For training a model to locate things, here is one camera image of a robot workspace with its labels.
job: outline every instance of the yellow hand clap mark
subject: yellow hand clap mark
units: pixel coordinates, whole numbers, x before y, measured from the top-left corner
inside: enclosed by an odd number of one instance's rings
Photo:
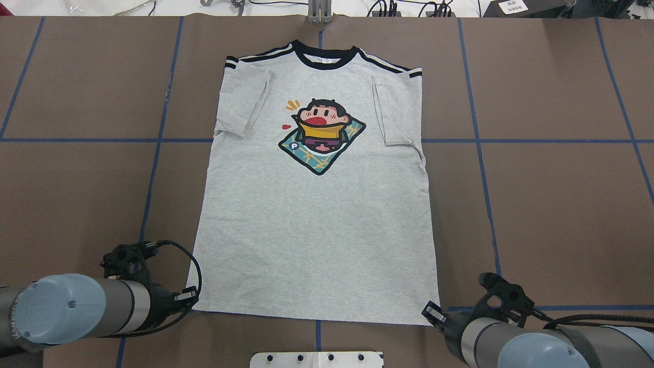
[[[300,108],[300,103],[297,100],[295,100],[295,103],[293,101],[289,100],[288,101],[288,106],[286,106],[286,110],[291,110],[291,111],[293,111],[295,109],[299,109],[299,108]]]

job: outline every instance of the metal bracket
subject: metal bracket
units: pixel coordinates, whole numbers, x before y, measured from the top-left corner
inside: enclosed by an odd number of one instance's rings
[[[332,0],[309,0],[309,23],[331,23]]]

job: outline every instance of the folded sleeve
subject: folded sleeve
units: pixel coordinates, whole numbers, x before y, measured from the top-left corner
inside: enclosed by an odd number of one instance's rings
[[[228,56],[220,87],[214,134],[245,137],[266,97],[270,71]]]
[[[422,70],[374,75],[372,79],[375,112],[385,144],[420,147]]]

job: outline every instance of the cartoon boy's face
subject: cartoon boy's face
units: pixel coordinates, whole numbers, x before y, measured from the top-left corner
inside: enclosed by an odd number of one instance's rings
[[[300,119],[313,126],[325,126],[333,124],[347,124],[350,118],[347,115],[338,116],[333,106],[318,105],[310,109],[303,109]]]

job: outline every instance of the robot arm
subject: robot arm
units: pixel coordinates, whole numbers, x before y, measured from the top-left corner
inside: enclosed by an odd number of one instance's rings
[[[199,284],[170,292],[150,279],[146,259],[174,245],[196,266]],[[160,240],[121,244],[104,256],[105,278],[81,274],[47,276],[27,287],[0,289],[0,358],[38,352],[82,337],[132,337],[160,331],[181,320],[198,301],[198,262],[179,244]],[[171,323],[157,328],[176,313]]]
[[[432,301],[422,312],[445,335],[450,353],[470,367],[654,367],[654,335],[646,327],[577,322],[604,319],[653,323],[651,318],[587,315],[553,320],[534,308],[520,285],[493,273],[481,274],[479,284],[487,293],[471,312],[445,313]],[[497,308],[488,304],[493,297],[502,302]],[[548,322],[546,329],[523,329],[529,316]],[[564,323],[575,326],[562,326]]]

